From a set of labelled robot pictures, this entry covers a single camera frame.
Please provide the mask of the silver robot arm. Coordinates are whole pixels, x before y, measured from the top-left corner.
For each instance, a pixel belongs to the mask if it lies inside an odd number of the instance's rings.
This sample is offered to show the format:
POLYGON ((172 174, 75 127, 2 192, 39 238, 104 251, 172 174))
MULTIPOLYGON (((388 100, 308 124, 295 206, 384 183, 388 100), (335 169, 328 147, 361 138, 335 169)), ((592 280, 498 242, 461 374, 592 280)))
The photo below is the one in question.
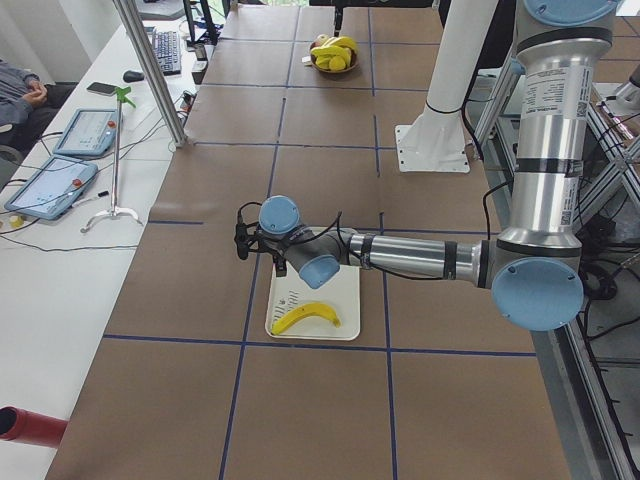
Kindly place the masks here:
POLYGON ((440 1, 433 0, 309 0, 310 6, 332 7, 333 33, 337 36, 342 30, 344 10, 348 7, 380 8, 431 8, 438 10, 440 1))
POLYGON ((530 331, 551 331, 588 314, 582 244, 574 211, 593 70, 610 49, 613 1, 519 1, 513 51, 524 73, 508 205, 499 233, 474 244, 360 233, 339 221, 307 226, 288 197, 263 201, 240 256, 271 255, 278 275, 294 269, 311 288, 344 265, 413 281, 461 280, 488 289, 500 314, 530 331))

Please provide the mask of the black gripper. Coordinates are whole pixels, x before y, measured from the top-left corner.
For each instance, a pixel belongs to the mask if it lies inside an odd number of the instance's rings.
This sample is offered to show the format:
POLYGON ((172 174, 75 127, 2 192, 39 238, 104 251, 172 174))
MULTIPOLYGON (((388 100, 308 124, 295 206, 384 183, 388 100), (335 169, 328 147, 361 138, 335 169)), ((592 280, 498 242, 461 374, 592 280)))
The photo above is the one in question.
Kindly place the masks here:
POLYGON ((270 241, 270 249, 273 250, 272 257, 275 263, 275 275, 277 278, 283 278, 287 275, 286 263, 290 262, 289 250, 291 248, 292 244, 288 239, 270 241))

